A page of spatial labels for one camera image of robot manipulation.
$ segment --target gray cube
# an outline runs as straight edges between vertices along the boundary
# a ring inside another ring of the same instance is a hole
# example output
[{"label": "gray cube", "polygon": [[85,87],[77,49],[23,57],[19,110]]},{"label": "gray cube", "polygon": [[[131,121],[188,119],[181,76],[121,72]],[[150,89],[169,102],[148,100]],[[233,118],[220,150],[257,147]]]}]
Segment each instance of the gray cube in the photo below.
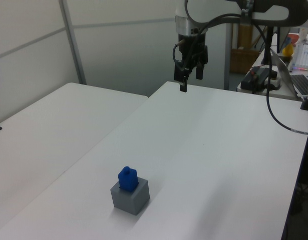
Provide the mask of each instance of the gray cube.
[{"label": "gray cube", "polygon": [[140,212],[149,200],[149,189],[147,180],[139,177],[138,182],[137,187],[132,192],[120,189],[119,182],[110,189],[114,207],[133,215],[137,215]]}]

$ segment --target white table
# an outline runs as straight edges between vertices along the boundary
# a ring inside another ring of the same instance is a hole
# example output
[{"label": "white table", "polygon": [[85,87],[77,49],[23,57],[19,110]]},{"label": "white table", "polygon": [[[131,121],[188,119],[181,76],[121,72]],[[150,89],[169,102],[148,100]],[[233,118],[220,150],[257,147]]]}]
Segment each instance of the white table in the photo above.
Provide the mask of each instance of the white table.
[{"label": "white table", "polygon": [[[272,40],[272,49],[275,52],[276,52],[276,42],[277,42],[276,39],[277,39],[277,36],[276,36],[276,34],[274,34],[273,40]],[[265,51],[263,50],[262,53],[258,56],[257,60],[253,64],[253,66],[261,66],[262,65],[261,62],[264,58],[264,52]],[[262,68],[268,68],[268,67],[269,67],[269,65],[263,65],[262,66]],[[277,72],[277,76],[279,77],[277,66],[275,66],[275,65],[272,66],[272,69]],[[308,78],[308,71],[301,71],[301,70],[295,70],[294,69],[292,72],[290,72],[290,75],[305,75]],[[295,97],[295,95],[291,93],[288,86],[284,83],[283,80],[281,80],[280,83],[281,83],[281,87],[280,87],[279,90],[272,90],[272,91],[269,92],[269,95],[271,97],[294,100],[294,101],[301,101],[301,99],[299,97]],[[251,91],[249,91],[249,90],[242,89],[240,87],[240,84],[237,87],[237,91],[240,92],[240,93],[248,93],[248,94],[251,93]],[[266,95],[266,89],[264,89],[263,91],[260,91],[260,92],[256,92],[256,94],[265,96]]]},{"label": "white table", "polygon": [[[308,130],[300,102],[273,98]],[[0,240],[279,240],[306,136],[265,97],[167,82],[0,230]],[[137,216],[113,207],[124,166],[149,181]]]},{"label": "white table", "polygon": [[147,97],[69,83],[0,124],[0,228]]}]

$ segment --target keyboard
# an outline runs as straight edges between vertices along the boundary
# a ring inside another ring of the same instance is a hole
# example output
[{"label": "keyboard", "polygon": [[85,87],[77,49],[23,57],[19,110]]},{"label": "keyboard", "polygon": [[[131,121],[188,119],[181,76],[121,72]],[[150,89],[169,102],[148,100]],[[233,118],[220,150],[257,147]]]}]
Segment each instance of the keyboard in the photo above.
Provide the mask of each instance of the keyboard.
[{"label": "keyboard", "polygon": [[304,75],[291,75],[290,78],[300,94],[308,95],[308,80]]},{"label": "keyboard", "polygon": [[308,44],[296,45],[292,68],[308,71]]}]

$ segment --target blue block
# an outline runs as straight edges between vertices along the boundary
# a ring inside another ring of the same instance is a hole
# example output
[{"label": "blue block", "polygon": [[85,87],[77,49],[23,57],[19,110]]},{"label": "blue block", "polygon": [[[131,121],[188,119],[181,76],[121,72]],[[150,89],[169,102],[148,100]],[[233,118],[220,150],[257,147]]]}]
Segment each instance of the blue block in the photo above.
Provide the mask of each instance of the blue block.
[{"label": "blue block", "polygon": [[118,180],[121,189],[132,192],[138,185],[137,171],[126,166],[118,174]]}]

